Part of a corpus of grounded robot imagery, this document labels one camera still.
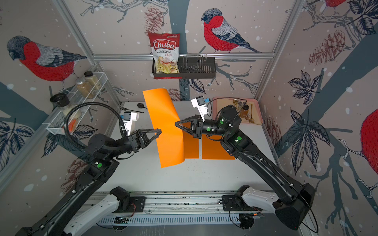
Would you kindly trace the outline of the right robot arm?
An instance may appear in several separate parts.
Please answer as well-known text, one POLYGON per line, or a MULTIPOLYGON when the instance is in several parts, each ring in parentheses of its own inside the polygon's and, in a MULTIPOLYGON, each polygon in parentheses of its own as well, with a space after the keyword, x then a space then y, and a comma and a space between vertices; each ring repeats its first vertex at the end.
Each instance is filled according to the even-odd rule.
POLYGON ((219 111, 216 120, 205 120, 200 115, 177 121, 175 126, 200 139, 205 135, 220 135, 220 144, 231 156, 239 159, 255 171, 275 192, 269 197, 263 191, 242 186, 236 196, 250 207, 258 207, 274 213, 288 228, 298 230, 306 215, 311 212, 315 188, 309 183, 293 179, 269 158, 239 129, 241 118, 233 105, 219 111))

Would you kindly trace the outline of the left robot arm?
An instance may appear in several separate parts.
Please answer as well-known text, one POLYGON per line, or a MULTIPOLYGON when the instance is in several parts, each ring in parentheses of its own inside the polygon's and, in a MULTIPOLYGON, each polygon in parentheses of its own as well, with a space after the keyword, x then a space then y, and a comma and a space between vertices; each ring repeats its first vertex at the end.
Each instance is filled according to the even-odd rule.
POLYGON ((121 154, 137 153, 160 135, 160 129, 139 129, 118 140, 103 134, 93 136, 84 148, 92 161, 79 175, 75 186, 38 222, 31 227, 21 228, 17 235, 81 236, 119 206, 124 210, 130 209, 130 194, 123 188, 116 187, 100 203, 83 214, 76 215, 86 201, 114 174, 121 154))

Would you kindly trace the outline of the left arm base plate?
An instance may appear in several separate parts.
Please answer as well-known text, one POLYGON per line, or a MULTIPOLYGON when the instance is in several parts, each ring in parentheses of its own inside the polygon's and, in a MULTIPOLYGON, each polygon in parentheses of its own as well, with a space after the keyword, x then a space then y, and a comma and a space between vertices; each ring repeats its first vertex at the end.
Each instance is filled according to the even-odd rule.
POLYGON ((128 213, 142 213, 144 211, 146 197, 136 196, 136 197, 126 197, 122 200, 119 205, 120 212, 128 213))

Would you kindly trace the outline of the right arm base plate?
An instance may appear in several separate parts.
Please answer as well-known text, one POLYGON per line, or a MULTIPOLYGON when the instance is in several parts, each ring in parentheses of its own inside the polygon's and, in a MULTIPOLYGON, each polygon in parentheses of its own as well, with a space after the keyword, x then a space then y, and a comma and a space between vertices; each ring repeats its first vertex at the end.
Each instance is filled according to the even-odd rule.
POLYGON ((261 208, 246 205, 243 200, 234 195, 222 195, 220 203, 223 211, 261 211, 261 208))

